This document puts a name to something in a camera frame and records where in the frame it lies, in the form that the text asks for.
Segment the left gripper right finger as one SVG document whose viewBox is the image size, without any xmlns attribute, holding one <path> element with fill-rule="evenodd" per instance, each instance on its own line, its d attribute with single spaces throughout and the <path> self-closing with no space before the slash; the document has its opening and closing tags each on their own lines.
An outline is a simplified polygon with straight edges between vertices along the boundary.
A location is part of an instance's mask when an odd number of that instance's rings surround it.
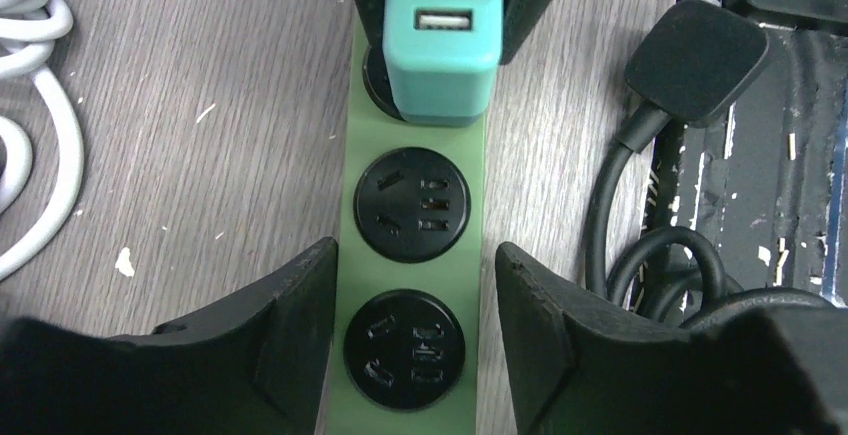
<svg viewBox="0 0 848 435">
<path fill-rule="evenodd" d="M 757 309 L 692 333 L 617 307 L 509 242 L 495 270 L 521 434 L 847 430 L 843 309 Z"/>
</svg>

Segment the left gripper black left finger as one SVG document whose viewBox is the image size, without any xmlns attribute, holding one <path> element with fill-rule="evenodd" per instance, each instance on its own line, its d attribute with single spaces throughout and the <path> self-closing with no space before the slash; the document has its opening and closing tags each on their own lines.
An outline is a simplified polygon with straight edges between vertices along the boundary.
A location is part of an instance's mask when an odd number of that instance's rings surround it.
<svg viewBox="0 0 848 435">
<path fill-rule="evenodd" d="M 148 335 L 1 320 L 5 434 L 310 434 L 333 338 L 338 246 Z"/>
</svg>

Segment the teal plug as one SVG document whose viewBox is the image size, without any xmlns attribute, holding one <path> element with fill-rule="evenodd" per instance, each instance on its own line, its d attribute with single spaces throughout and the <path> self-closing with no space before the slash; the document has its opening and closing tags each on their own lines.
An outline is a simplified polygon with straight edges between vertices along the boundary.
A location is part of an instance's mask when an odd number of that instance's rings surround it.
<svg viewBox="0 0 848 435">
<path fill-rule="evenodd" d="M 504 0 L 385 0 L 393 101 L 414 124 L 466 127 L 486 111 L 502 54 Z"/>
</svg>

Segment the green power strip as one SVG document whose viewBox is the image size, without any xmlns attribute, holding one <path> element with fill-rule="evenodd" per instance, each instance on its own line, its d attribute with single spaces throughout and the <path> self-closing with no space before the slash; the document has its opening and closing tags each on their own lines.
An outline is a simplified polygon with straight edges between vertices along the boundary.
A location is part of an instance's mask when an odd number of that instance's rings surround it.
<svg viewBox="0 0 848 435">
<path fill-rule="evenodd" d="M 485 127 L 414 125 L 367 92 L 353 27 L 327 434 L 476 430 Z"/>
</svg>

